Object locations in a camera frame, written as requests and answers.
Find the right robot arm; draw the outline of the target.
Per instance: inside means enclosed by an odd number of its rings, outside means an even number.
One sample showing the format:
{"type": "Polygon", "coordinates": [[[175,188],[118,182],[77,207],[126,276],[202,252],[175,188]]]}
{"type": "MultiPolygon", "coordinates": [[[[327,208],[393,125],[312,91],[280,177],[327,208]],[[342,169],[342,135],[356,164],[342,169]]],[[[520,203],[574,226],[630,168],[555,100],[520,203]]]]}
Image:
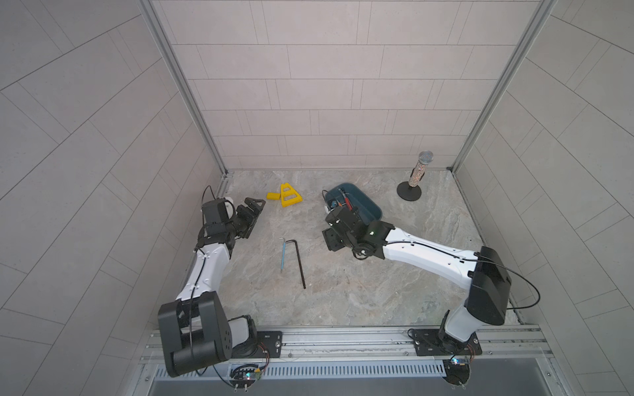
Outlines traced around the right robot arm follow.
{"type": "Polygon", "coordinates": [[[325,221],[329,225],[325,241],[332,252],[347,247],[360,261],[378,257],[404,262],[468,291],[464,303],[447,312],[434,340],[445,352],[464,350],[484,325],[505,323],[512,280],[494,249],[459,250],[421,239],[384,221],[365,224],[356,210],[344,206],[331,210],[325,221]]]}

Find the red handled hex key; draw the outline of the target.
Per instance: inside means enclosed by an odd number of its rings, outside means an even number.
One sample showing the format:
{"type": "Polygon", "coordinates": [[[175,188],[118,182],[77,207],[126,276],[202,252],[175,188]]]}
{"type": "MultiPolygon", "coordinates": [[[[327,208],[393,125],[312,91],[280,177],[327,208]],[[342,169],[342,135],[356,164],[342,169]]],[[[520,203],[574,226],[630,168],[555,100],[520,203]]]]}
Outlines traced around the red handled hex key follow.
{"type": "Polygon", "coordinates": [[[344,199],[344,202],[345,202],[346,206],[348,207],[348,209],[350,211],[352,211],[353,210],[353,206],[352,206],[351,201],[348,199],[348,197],[344,193],[342,193],[342,196],[343,196],[343,199],[344,199]]]}

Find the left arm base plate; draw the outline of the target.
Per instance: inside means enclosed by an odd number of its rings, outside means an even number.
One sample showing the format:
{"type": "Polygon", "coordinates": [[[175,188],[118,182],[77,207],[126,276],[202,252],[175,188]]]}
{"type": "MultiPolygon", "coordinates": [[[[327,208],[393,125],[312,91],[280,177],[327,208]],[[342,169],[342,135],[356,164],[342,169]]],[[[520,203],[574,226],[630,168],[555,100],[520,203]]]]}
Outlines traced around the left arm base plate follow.
{"type": "Polygon", "coordinates": [[[256,337],[250,337],[246,342],[233,348],[233,359],[264,359],[279,358],[281,356],[283,332],[257,332],[256,337]]]}

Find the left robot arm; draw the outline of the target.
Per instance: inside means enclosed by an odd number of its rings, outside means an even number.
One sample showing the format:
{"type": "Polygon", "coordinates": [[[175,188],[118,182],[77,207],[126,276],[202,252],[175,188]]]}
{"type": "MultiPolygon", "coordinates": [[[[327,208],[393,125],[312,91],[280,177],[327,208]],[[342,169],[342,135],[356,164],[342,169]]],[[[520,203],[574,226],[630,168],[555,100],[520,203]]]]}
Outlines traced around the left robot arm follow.
{"type": "Polygon", "coordinates": [[[201,205],[202,226],[189,278],[172,302],[158,310],[166,370],[178,377],[259,350],[249,315],[228,319],[218,290],[237,240],[252,233],[266,201],[247,197],[235,206],[227,198],[201,205]]]}

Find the small black hex key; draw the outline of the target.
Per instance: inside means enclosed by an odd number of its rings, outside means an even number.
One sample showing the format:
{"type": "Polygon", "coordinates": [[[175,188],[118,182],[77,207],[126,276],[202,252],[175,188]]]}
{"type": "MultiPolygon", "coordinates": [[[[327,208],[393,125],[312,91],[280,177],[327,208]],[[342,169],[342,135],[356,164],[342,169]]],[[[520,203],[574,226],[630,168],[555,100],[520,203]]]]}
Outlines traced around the small black hex key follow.
{"type": "Polygon", "coordinates": [[[305,274],[304,274],[304,271],[303,271],[303,266],[302,266],[302,261],[301,261],[301,255],[300,255],[300,249],[299,249],[298,242],[295,239],[288,239],[288,240],[286,240],[285,244],[293,244],[294,247],[295,247],[298,267],[299,267],[299,271],[300,271],[300,279],[301,279],[302,287],[303,287],[304,290],[306,290],[307,286],[306,286],[306,282],[305,282],[305,274]]]}

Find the blue handled hex key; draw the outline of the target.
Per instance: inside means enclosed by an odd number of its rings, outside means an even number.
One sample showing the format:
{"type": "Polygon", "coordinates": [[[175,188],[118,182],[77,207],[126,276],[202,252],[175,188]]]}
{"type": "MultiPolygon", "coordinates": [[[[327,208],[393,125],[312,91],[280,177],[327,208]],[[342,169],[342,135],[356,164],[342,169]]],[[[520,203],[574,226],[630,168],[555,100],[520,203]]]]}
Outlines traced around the blue handled hex key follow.
{"type": "Polygon", "coordinates": [[[287,247],[287,241],[285,239],[282,239],[282,253],[281,253],[281,263],[280,263],[281,273],[283,272],[283,269],[285,267],[286,247],[287,247]]]}

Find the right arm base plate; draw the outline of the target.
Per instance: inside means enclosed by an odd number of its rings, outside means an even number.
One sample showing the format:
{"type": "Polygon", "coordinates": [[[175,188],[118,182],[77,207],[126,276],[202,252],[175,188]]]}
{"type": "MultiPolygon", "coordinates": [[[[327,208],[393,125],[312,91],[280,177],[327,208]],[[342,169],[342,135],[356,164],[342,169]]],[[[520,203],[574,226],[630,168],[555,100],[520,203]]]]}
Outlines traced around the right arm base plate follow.
{"type": "Polygon", "coordinates": [[[410,328],[408,337],[414,343],[416,356],[480,356],[482,348],[472,333],[466,343],[447,336],[440,328],[410,328]]]}

